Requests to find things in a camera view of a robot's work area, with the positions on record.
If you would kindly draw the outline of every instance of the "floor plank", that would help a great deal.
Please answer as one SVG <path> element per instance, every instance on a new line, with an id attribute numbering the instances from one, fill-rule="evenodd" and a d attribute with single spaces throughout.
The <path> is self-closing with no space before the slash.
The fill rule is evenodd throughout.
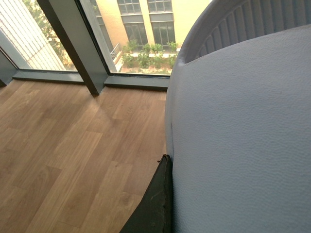
<path id="1" fill-rule="evenodd" d="M 165 152 L 165 98 L 16 80 L 2 88 L 0 232 L 119 232 Z"/>
<path id="2" fill-rule="evenodd" d="M 2 228 L 2 232 L 23 233 L 26 231 L 60 171 L 48 166 L 41 170 Z"/>

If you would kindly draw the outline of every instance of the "yellow building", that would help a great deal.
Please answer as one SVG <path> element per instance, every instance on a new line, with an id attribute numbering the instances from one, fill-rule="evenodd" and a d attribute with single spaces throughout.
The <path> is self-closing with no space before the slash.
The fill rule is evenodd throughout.
<path id="1" fill-rule="evenodd" d="M 211 0 L 91 0 L 110 51 L 136 40 L 143 45 L 178 43 Z"/>

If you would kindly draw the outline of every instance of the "balcony railing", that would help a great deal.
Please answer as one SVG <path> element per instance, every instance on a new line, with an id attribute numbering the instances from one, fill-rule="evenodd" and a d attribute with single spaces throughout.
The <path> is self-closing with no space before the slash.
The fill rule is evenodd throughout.
<path id="1" fill-rule="evenodd" d="M 117 43 L 117 45 L 114 47 L 114 49 L 110 53 L 112 60 L 114 60 L 120 52 L 121 52 L 121 47 L 120 47 L 120 44 Z"/>

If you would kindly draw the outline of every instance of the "shrub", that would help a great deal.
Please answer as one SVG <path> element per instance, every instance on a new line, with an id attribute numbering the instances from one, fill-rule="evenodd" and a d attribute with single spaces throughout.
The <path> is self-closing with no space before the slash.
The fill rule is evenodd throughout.
<path id="1" fill-rule="evenodd" d="M 170 65 L 170 68 L 171 68 L 171 69 L 173 69 L 173 66 L 174 66 L 175 61 L 176 61 L 176 57 L 177 57 L 176 54 L 174 54 L 173 56 L 170 56 L 170 57 L 169 57 L 169 65 Z"/>
<path id="2" fill-rule="evenodd" d="M 134 66 L 134 57 L 131 54 L 124 53 L 122 55 L 122 60 L 127 68 L 132 68 Z"/>
<path id="3" fill-rule="evenodd" d="M 153 57 L 152 64 L 155 66 L 156 69 L 160 69 L 162 63 L 163 63 L 163 53 L 161 52 Z"/>
<path id="4" fill-rule="evenodd" d="M 178 44 L 176 42 L 167 42 L 167 45 L 170 47 L 172 53 L 176 53 Z"/>
<path id="5" fill-rule="evenodd" d="M 147 69 L 150 65 L 150 57 L 148 53 L 144 53 L 143 51 L 137 57 L 139 67 L 143 69 Z"/>
<path id="6" fill-rule="evenodd" d="M 150 45 L 148 43 L 142 47 L 142 52 L 150 53 Z"/>
<path id="7" fill-rule="evenodd" d="M 127 45 L 123 46 L 123 52 L 132 53 L 138 47 L 137 40 L 130 40 L 127 42 Z"/>
<path id="8" fill-rule="evenodd" d="M 154 54 L 158 54 L 159 52 L 163 51 L 163 46 L 160 44 L 151 45 L 150 50 Z"/>

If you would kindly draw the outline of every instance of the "white chair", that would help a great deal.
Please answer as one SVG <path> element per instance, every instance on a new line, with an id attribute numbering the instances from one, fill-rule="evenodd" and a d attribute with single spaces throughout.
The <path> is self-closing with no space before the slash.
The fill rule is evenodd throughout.
<path id="1" fill-rule="evenodd" d="M 214 0 L 166 105 L 177 233 L 311 232 L 311 0 Z"/>

